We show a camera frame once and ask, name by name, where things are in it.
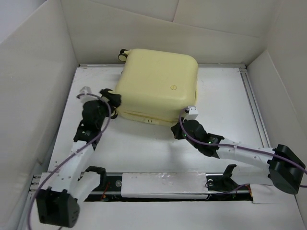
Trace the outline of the yellow hard-shell suitcase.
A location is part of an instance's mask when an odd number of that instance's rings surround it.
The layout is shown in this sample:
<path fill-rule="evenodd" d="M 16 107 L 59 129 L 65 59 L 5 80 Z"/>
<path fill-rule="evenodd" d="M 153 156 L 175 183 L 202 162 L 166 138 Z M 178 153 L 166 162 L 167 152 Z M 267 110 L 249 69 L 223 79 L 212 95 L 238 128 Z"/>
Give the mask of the yellow hard-shell suitcase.
<path fill-rule="evenodd" d="M 180 111 L 197 101 L 198 63 L 185 55 L 148 49 L 122 49 L 125 63 L 114 93 L 117 113 L 128 120 L 172 126 Z"/>

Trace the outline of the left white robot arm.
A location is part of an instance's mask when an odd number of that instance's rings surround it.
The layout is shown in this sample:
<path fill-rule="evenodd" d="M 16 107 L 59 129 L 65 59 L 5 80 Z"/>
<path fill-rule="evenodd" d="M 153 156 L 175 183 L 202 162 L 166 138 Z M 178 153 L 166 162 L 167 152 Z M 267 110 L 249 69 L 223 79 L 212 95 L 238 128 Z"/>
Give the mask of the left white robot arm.
<path fill-rule="evenodd" d="M 102 89 L 99 95 L 83 87 L 77 98 L 83 104 L 69 156 L 43 181 L 50 181 L 36 194 L 39 221 L 43 224 L 72 228 L 79 217 L 80 204 L 94 190 L 102 190 L 107 184 L 106 170 L 86 164 L 94 153 L 100 138 L 110 121 L 117 117 L 121 95 L 111 89 Z"/>

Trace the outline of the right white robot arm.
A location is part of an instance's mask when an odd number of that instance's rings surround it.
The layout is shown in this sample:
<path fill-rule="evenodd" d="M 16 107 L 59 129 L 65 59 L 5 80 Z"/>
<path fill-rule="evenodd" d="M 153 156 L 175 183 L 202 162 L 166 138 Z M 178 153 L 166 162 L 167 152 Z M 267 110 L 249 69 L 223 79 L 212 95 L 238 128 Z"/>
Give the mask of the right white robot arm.
<path fill-rule="evenodd" d="M 223 136 L 208 133 L 196 120 L 180 119 L 171 131 L 175 139 L 187 140 L 206 157 L 233 160 L 222 174 L 209 174 L 209 191 L 227 194 L 247 184 L 274 186 L 296 195 L 302 187 L 305 164 L 286 145 L 275 148 L 252 148 Z"/>

